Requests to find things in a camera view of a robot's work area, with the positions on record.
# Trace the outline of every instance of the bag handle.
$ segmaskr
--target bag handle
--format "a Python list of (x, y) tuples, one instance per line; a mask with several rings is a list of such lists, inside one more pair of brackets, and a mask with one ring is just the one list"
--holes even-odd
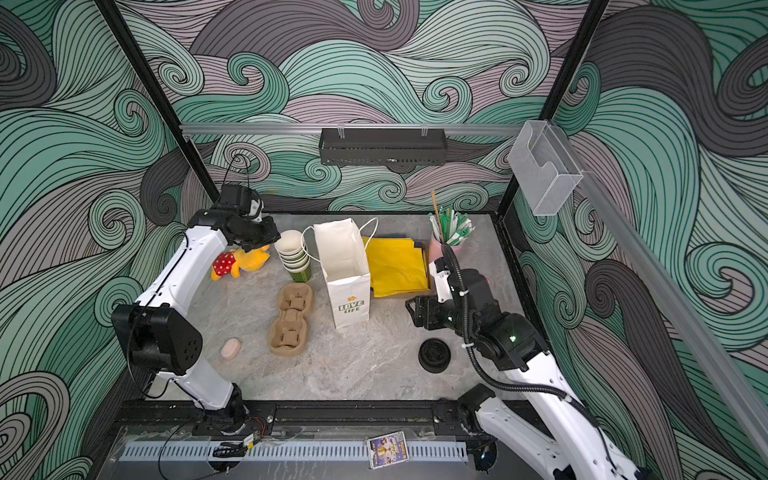
[(301, 250), (303, 250), (303, 251), (304, 251), (304, 253), (306, 253), (306, 255), (307, 255), (309, 258), (311, 258), (312, 260), (315, 260), (316, 262), (319, 262), (320, 260), (319, 260), (319, 259), (317, 259), (317, 258), (315, 258), (315, 257), (313, 257), (312, 255), (310, 255), (310, 252), (309, 252), (309, 251), (306, 249), (306, 242), (304, 241), (304, 234), (305, 234), (305, 233), (306, 233), (306, 231), (307, 231), (307, 230), (309, 230), (310, 228), (312, 229), (312, 231), (315, 231), (315, 227), (313, 227), (312, 225), (309, 225), (309, 226), (308, 226), (307, 228), (305, 228), (305, 229), (304, 229), (304, 231), (301, 233)]
[(371, 232), (370, 237), (368, 237), (368, 241), (366, 242), (366, 247), (364, 250), (368, 250), (368, 244), (371, 243), (371, 239), (373, 238), (374, 235), (376, 235), (376, 230), (379, 228), (379, 218), (374, 217), (371, 220), (368, 220), (367, 222), (365, 222), (365, 224), (362, 227), (358, 229), (362, 233), (362, 229), (367, 227), (368, 224), (373, 222), (374, 220), (376, 220), (376, 225), (373, 227), (373, 232)]

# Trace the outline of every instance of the swirl pattern wall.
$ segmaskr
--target swirl pattern wall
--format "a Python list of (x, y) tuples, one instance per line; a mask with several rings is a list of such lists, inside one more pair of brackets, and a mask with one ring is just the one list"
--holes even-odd
[[(768, 3), (652, 0), (608, 12), (555, 120), (768, 401), (766, 65)], [(589, 200), (514, 205), (558, 362), (611, 438), (667, 480), (768, 478)]]
[[(642, 0), (623, 0), (623, 6)], [(118, 0), (182, 122), (521, 123), (588, 0)], [(494, 210), (514, 139), (459, 137), (442, 167), (325, 167), (318, 137), (204, 135), (211, 177), (269, 210)]]
[(135, 395), (111, 312), (204, 204), (138, 85), (92, 0), (0, 1), (0, 477), (86, 476)]

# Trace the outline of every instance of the white paper bag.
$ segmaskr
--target white paper bag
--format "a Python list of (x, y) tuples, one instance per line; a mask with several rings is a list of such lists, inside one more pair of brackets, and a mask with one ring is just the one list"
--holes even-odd
[(307, 255), (320, 262), (337, 329), (369, 318), (371, 271), (366, 257), (368, 245), (363, 245), (360, 230), (374, 220), (376, 225), (370, 237), (373, 238), (379, 226), (378, 218), (372, 218), (360, 228), (347, 218), (318, 223), (304, 230), (304, 233), (309, 228), (315, 230), (319, 259), (309, 252)]

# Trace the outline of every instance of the plush toy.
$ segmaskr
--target plush toy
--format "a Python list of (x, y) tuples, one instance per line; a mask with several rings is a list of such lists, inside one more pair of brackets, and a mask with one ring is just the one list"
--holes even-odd
[(270, 248), (269, 245), (258, 250), (251, 250), (248, 253), (245, 253), (242, 248), (222, 253), (211, 267), (210, 278), (214, 279), (215, 282), (228, 273), (232, 273), (235, 278), (240, 278), (241, 268), (255, 272), (270, 258), (269, 252), (266, 251), (268, 248)]

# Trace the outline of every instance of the stack of yellow paper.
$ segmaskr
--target stack of yellow paper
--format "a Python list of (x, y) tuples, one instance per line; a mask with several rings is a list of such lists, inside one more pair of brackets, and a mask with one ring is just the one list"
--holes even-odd
[(366, 249), (373, 296), (429, 290), (422, 249), (410, 238), (372, 238)]

